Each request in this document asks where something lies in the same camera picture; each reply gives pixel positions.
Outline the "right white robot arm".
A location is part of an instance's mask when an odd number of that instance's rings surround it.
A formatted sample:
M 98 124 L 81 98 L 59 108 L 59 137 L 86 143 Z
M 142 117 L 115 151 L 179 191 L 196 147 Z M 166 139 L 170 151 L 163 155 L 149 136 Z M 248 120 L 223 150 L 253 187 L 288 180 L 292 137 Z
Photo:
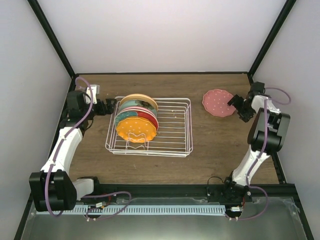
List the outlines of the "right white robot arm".
M 245 196 L 261 164 L 282 149 L 291 116 L 274 105 L 262 82 L 252 83 L 246 98 L 235 95 L 227 104 L 236 108 L 245 123 L 254 118 L 247 137 L 248 150 L 222 188 L 223 198 L 232 202 Z

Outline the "red and teal plate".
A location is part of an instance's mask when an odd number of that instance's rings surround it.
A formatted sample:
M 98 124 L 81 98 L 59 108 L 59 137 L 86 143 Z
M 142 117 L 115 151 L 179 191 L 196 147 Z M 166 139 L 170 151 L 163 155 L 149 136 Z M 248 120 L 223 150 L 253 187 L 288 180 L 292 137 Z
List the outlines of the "red and teal plate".
M 158 120 L 152 113 L 148 113 L 140 110 L 129 110 L 129 111 L 123 111 L 118 113 L 115 117 L 114 125 L 117 127 L 120 121 L 125 120 L 128 117 L 143 118 L 145 120 L 150 121 L 154 125 L 156 130 L 158 130 L 159 128 Z

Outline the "pink polka dot plate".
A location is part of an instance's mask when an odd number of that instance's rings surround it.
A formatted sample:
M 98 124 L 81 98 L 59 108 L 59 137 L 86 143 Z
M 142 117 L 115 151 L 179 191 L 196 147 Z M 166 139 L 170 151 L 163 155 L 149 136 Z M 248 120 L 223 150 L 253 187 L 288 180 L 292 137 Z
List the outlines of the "pink polka dot plate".
M 215 117 L 228 117 L 236 111 L 233 105 L 228 105 L 228 102 L 233 97 L 234 96 L 226 90 L 212 89 L 203 95 L 202 105 L 208 113 Z

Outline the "tan beige plate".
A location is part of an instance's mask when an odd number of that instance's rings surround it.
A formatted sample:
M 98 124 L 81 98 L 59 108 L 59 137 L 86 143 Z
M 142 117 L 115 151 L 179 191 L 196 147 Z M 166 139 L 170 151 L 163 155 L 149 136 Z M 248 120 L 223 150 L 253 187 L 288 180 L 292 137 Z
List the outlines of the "tan beige plate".
M 148 104 L 152 105 L 156 110 L 159 109 L 158 104 L 156 101 L 151 98 L 148 95 L 145 94 L 140 94 L 140 93 L 134 93 L 134 94 L 129 94 L 125 96 L 121 101 L 120 101 L 120 106 L 122 106 L 125 102 L 130 101 L 130 100 L 139 100 L 143 102 L 147 102 Z

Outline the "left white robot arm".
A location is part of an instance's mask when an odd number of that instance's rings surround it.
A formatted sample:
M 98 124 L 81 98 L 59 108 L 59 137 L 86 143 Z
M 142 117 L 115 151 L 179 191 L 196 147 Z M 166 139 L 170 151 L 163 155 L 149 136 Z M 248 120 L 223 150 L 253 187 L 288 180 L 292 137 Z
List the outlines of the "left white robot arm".
M 76 149 L 92 126 L 94 117 L 114 112 L 117 101 L 113 98 L 100 100 L 97 98 L 99 92 L 99 85 L 91 85 L 84 91 L 73 90 L 67 94 L 56 144 L 41 170 L 29 177 L 31 195 L 38 212 L 59 216 L 62 211 L 72 210 L 83 197 L 91 202 L 101 198 L 102 189 L 96 185 L 96 177 L 72 181 L 69 176 Z

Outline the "orange polka dot plate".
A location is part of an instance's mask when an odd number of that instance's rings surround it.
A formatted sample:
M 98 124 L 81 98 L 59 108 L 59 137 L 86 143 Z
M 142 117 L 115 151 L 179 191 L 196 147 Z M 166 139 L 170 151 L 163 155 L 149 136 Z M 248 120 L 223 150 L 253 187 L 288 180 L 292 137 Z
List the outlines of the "orange polka dot plate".
M 149 142 L 157 135 L 154 124 L 139 116 L 130 116 L 121 120 L 116 126 L 116 132 L 122 139 L 132 143 Z

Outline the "mint green flower plate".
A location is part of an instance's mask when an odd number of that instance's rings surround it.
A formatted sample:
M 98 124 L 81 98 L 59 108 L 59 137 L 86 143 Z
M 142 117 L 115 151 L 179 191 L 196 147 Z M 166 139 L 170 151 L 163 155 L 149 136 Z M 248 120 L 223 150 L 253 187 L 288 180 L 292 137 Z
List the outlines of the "mint green flower plate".
M 122 103 L 119 106 L 119 111 L 122 111 L 125 108 L 129 108 L 129 107 L 143 107 L 143 108 L 148 109 L 150 111 L 154 111 L 154 112 L 158 111 L 157 108 L 154 107 L 152 104 L 150 104 L 146 101 L 143 101 L 143 100 L 138 100 L 138 99 L 132 99 L 132 100 L 128 100 L 128 101 Z

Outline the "plain pink plate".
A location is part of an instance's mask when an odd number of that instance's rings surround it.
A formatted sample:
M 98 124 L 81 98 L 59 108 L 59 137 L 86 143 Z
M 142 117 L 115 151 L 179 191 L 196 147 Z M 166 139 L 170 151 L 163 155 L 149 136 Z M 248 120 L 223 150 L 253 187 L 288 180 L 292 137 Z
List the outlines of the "plain pink plate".
M 141 106 L 131 106 L 131 107 L 126 107 L 124 108 L 123 110 L 120 110 L 119 112 L 122 113 L 122 112 L 126 112 L 126 111 L 133 111 L 133 110 L 138 110 L 138 111 L 143 111 L 143 112 L 146 112 L 146 113 L 150 113 L 152 114 L 153 116 L 157 117 L 157 112 L 154 112 L 152 110 L 149 110 L 145 107 L 141 107 Z

